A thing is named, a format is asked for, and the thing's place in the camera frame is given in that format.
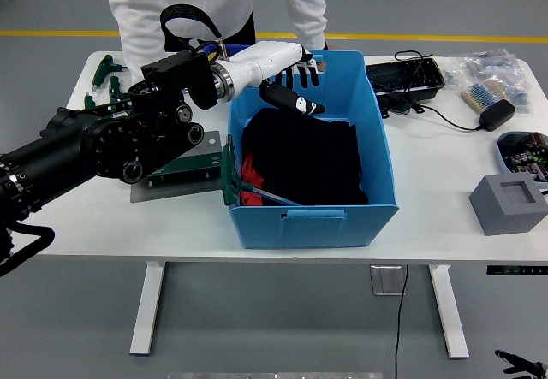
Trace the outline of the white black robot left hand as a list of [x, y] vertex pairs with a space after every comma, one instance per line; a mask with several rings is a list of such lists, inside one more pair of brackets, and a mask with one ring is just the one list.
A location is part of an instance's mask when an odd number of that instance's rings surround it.
[[271, 82], [286, 74], [291, 78], [298, 74], [301, 86], [319, 84], [319, 71], [313, 54], [297, 43], [261, 41], [234, 56], [227, 62], [219, 62], [228, 74], [225, 94], [219, 97], [224, 102], [240, 96], [244, 89], [257, 87], [260, 98], [279, 109], [300, 115], [320, 115], [326, 112], [323, 104], [304, 98], [293, 90], [292, 80], [285, 84]]

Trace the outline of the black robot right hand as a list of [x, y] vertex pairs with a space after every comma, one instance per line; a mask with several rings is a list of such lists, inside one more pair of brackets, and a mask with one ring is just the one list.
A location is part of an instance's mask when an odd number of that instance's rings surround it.
[[496, 350], [495, 355], [510, 364], [504, 368], [506, 375], [515, 375], [516, 378], [546, 378], [547, 364], [543, 362], [531, 362], [513, 353]]

